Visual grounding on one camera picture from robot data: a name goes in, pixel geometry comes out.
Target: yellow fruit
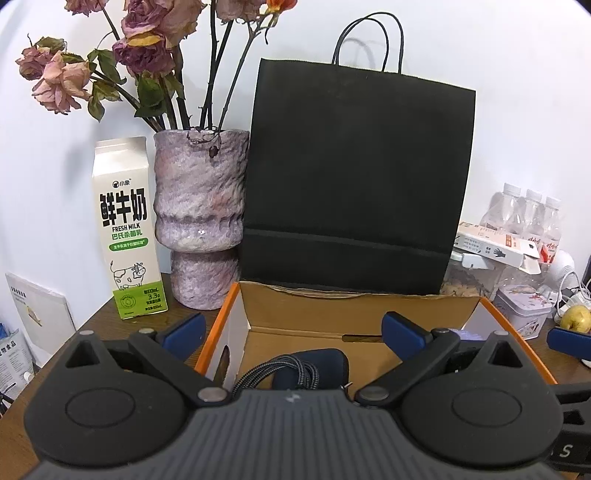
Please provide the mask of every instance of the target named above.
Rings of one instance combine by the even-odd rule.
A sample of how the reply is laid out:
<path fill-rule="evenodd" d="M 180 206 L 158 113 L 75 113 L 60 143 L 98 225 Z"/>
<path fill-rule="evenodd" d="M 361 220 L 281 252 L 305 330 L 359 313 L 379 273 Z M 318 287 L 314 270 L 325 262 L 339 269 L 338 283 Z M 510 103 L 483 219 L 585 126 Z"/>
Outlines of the yellow fruit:
<path fill-rule="evenodd" d="M 575 305 L 566 311 L 560 326 L 567 330 L 588 333 L 591 330 L 591 312 L 584 305 Z"/>

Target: textured ceramic vase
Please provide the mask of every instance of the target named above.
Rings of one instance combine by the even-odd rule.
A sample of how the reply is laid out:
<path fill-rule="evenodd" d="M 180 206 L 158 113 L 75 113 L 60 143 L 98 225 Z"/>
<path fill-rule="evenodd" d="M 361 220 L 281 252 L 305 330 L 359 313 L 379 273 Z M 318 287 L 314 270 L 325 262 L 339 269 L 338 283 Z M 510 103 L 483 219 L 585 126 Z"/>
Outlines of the textured ceramic vase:
<path fill-rule="evenodd" d="M 197 310 L 218 309 L 238 278 L 238 258 L 234 249 L 208 254 L 173 252 L 172 272 L 173 295 L 180 303 Z"/>
<path fill-rule="evenodd" d="M 220 252 L 242 240 L 249 132 L 154 135 L 156 238 L 175 252 Z"/>
<path fill-rule="evenodd" d="M 154 135 L 156 238 L 173 250 L 174 297 L 200 310 L 222 306 L 238 278 L 249 132 L 164 130 Z"/>

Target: bottle cap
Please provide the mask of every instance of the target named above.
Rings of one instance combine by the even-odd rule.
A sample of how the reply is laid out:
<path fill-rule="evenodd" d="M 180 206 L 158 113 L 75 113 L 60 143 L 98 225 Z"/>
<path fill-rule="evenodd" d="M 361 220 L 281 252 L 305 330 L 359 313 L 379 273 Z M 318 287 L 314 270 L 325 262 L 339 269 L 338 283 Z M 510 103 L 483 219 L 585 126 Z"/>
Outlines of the bottle cap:
<path fill-rule="evenodd" d="M 546 205 L 551 208 L 560 208 L 562 202 L 554 197 L 546 197 Z"/>
<path fill-rule="evenodd" d="M 535 190 L 527 189 L 527 194 L 525 195 L 525 198 L 533 200 L 535 202 L 541 202 L 542 194 L 540 192 L 536 192 Z"/>
<path fill-rule="evenodd" d="M 505 185 L 503 186 L 503 193 L 518 197 L 519 195 L 521 195 L 521 187 L 517 187 L 515 185 L 512 185 L 511 183 L 505 183 Z"/>

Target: plastic bottle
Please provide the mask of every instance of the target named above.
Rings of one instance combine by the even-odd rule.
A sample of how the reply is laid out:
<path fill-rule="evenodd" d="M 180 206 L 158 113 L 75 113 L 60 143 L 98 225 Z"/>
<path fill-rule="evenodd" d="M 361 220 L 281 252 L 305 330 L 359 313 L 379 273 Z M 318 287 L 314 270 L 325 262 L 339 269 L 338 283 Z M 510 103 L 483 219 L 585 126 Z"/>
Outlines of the plastic bottle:
<path fill-rule="evenodd" d="M 521 235 L 523 220 L 517 203 L 520 194 L 520 187 L 505 183 L 501 199 L 485 213 L 480 220 L 480 225 Z"/>
<path fill-rule="evenodd" d="M 544 215 L 544 234 L 542 235 L 542 248 L 540 250 L 540 262 L 552 263 L 562 231 L 560 229 L 560 200 L 554 197 L 546 197 Z"/>
<path fill-rule="evenodd" d="M 527 190 L 524 209 L 524 230 L 521 238 L 533 242 L 541 249 L 544 235 L 544 206 L 541 203 L 542 194 L 534 190 Z"/>

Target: blue gripper pad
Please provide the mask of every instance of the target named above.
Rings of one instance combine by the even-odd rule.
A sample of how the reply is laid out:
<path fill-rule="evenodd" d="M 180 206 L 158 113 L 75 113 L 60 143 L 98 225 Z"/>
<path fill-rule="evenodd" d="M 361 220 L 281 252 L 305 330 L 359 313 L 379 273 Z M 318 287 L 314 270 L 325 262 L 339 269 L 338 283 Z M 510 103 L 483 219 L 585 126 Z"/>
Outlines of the blue gripper pad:
<path fill-rule="evenodd" d="M 181 361 L 185 361 L 205 339 L 205 317 L 197 313 L 160 333 L 162 347 Z"/>
<path fill-rule="evenodd" d="M 554 327 L 548 332 L 546 342 L 552 350 L 591 360 L 591 335 Z"/>
<path fill-rule="evenodd" d="M 382 319 L 382 340 L 404 362 L 425 348 L 433 336 L 399 313 L 388 312 Z"/>

